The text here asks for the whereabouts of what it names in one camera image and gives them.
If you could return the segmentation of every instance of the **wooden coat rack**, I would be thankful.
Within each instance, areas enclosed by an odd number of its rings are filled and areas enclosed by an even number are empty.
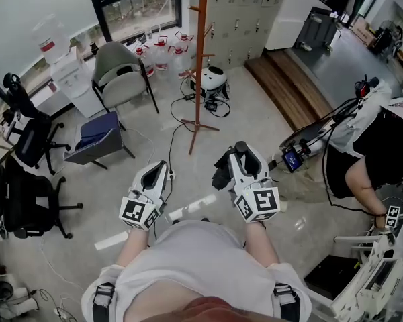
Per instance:
[[[192,11],[196,11],[199,13],[198,18],[198,27],[197,27],[197,66],[194,70],[188,71],[188,75],[195,79],[196,87],[195,87],[195,121],[189,121],[186,119],[182,119],[182,123],[188,123],[194,125],[194,134],[193,139],[191,141],[191,146],[189,147],[189,155],[193,152],[193,147],[195,143],[195,138],[197,137],[197,133],[200,128],[212,130],[212,131],[220,131],[215,127],[211,127],[208,125],[204,125],[200,123],[200,97],[202,95],[202,66],[203,66],[203,57],[215,56],[214,54],[204,54],[204,38],[208,34],[212,25],[205,31],[205,23],[206,23],[206,9],[208,7],[208,0],[199,0],[199,7],[190,6],[189,9]]]

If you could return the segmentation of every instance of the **black office chair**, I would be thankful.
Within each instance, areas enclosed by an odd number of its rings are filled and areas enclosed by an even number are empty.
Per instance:
[[[5,167],[0,164],[0,218],[6,231],[25,239],[42,236],[56,225],[64,238],[71,239],[73,235],[64,231],[60,221],[60,211],[82,209],[83,205],[60,206],[58,194],[64,182],[62,177],[54,189],[47,178],[26,172],[8,156]],[[48,207],[38,205],[36,197],[48,197]]]
[[[16,156],[27,166],[39,169],[38,162],[45,155],[48,163],[49,173],[55,175],[52,170],[50,150],[53,148],[65,147],[67,151],[71,149],[68,144],[57,144],[52,141],[59,127],[63,128],[63,123],[58,123],[52,129],[52,120],[47,114],[37,110],[26,90],[21,85],[21,81],[17,75],[8,73],[3,79],[3,85],[8,88],[7,97],[11,103],[13,111],[20,111],[27,118],[31,118],[24,130],[15,127],[16,121],[10,123],[9,131],[5,139],[8,140],[12,133],[17,133],[19,137],[15,145]]]

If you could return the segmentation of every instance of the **wooden platform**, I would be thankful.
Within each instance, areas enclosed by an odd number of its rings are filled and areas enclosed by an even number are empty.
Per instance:
[[[263,87],[293,130],[331,112],[321,92],[283,51],[266,52],[245,62],[247,70]]]

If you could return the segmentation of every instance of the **stand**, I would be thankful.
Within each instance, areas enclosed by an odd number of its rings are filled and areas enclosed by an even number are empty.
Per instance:
[[[195,88],[195,121],[188,121],[186,119],[182,119],[182,123],[193,124],[195,126],[193,139],[191,141],[191,146],[189,147],[189,155],[193,152],[193,147],[195,143],[195,139],[197,137],[197,133],[200,128],[205,128],[212,131],[220,131],[215,127],[211,127],[208,125],[200,124],[200,96],[202,95],[202,66],[203,66],[203,57],[212,56],[213,54],[204,54],[204,38],[206,34],[208,34],[209,29],[205,32],[205,22],[206,22],[206,8],[207,8],[208,0],[199,0],[199,7],[190,6],[189,9],[192,11],[196,11],[199,13],[198,17],[198,27],[197,27],[197,67],[196,67],[196,75],[192,72],[188,72],[189,76],[192,76],[195,79],[196,88]]]

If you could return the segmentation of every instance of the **gray chair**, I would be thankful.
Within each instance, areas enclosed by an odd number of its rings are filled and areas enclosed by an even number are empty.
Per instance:
[[[97,159],[124,149],[135,158],[122,141],[118,115],[115,111],[89,121],[81,127],[81,141],[74,152],[64,152],[64,161],[75,164],[92,162],[107,170]]]
[[[132,66],[139,66],[141,74],[134,72]],[[142,60],[119,42],[106,43],[99,49],[92,82],[107,112],[146,90],[154,102],[156,112],[160,113]]]

